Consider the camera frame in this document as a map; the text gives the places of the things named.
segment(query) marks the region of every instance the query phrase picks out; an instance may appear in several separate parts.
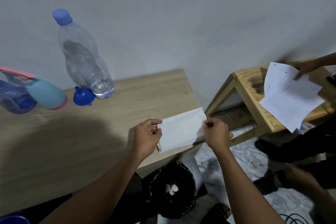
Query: blue bottle cap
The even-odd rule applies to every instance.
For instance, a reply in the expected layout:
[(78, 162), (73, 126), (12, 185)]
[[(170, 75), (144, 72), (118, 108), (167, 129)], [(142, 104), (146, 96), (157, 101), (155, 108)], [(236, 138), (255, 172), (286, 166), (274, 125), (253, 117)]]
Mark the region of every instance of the blue bottle cap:
[(26, 109), (28, 107), (30, 107), (33, 104), (31, 99), (24, 99), (19, 103), (19, 107), (21, 109)]
[(52, 12), (52, 16), (58, 25), (64, 26), (68, 25), (72, 22), (72, 18), (67, 10), (64, 9), (56, 9)]
[(73, 102), (79, 106), (91, 105), (95, 99), (95, 95), (89, 88), (75, 87), (76, 91), (73, 94)]

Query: pink spray trigger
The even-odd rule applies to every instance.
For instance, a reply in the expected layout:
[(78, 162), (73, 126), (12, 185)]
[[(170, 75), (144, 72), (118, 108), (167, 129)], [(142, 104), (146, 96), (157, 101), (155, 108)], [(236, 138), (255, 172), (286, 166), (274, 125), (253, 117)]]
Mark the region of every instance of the pink spray trigger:
[(23, 72), (23, 71), (14, 69), (14, 68), (10, 68), (10, 67), (0, 66), (0, 71), (12, 77), (17, 77), (23, 82), (30, 82), (31, 78), (35, 77), (35, 75), (33, 74), (26, 73), (26, 72)]

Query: wood grain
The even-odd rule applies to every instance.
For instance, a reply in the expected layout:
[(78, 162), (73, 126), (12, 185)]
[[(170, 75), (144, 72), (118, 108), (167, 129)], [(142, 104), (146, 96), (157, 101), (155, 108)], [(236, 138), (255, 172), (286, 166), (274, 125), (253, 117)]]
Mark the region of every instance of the wood grain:
[[(132, 128), (200, 107), (183, 70), (115, 82), (109, 99), (58, 111), (0, 110), (0, 215), (82, 189), (127, 154)], [(155, 151), (147, 166), (192, 148)]]
[[(296, 63), (304, 62), (306, 60), (310, 59), (291, 62), (289, 64), (295, 65)], [(269, 112), (267, 112), (263, 107), (261, 107), (258, 104), (258, 102), (264, 97), (263, 83), (265, 75), (267, 73), (267, 68), (268, 67), (261, 67), (234, 72), (233, 77), (235, 77), (237, 81), (241, 82), (241, 85), (243, 86), (244, 90), (247, 92), (252, 101), (253, 108), (259, 110), (263, 119), (270, 128), (271, 132), (278, 132), (286, 128), (277, 119), (275, 119)], [(319, 92), (319, 95), (325, 100), (325, 102), (320, 106), (318, 106), (316, 109), (314, 109), (312, 112), (310, 112), (304, 119), (304, 122), (315, 120), (335, 112), (336, 87), (326, 80), (326, 77), (330, 75), (331, 74), (324, 67), (321, 67), (309, 73), (310, 81), (323, 86), (322, 90)]]

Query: blue bucket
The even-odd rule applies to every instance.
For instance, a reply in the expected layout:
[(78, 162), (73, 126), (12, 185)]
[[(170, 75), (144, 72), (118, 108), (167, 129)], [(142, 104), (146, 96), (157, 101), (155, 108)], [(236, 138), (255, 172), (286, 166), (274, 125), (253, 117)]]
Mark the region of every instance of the blue bucket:
[(30, 222), (25, 217), (12, 215), (1, 219), (0, 224), (30, 224)]

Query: wooden stool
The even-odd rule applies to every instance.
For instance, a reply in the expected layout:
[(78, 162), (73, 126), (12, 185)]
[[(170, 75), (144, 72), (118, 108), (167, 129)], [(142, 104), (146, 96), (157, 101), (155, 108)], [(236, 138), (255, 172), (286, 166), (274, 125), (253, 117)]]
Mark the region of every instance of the wooden stool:
[[(300, 60), (289, 63), (294, 65), (310, 59)], [(286, 129), (277, 119), (267, 112), (258, 102), (264, 97), (264, 80), (267, 73), (267, 67), (259, 67), (244, 71), (232, 73), (225, 81), (219, 92), (216, 94), (209, 107), (205, 111), (207, 117), (211, 115), (224, 103), (224, 101), (237, 90), (245, 105), (249, 109), (253, 120), (256, 121), (257, 127), (247, 131), (231, 140), (230, 146), (250, 140), (254, 137), (265, 133), (275, 133)], [(315, 120), (335, 112), (336, 109), (336, 87), (326, 80), (331, 74), (324, 67), (321, 67), (309, 73), (309, 80), (323, 86), (319, 92), (325, 102), (310, 112), (304, 122)], [(229, 128), (234, 125), (235, 121), (228, 124)]]

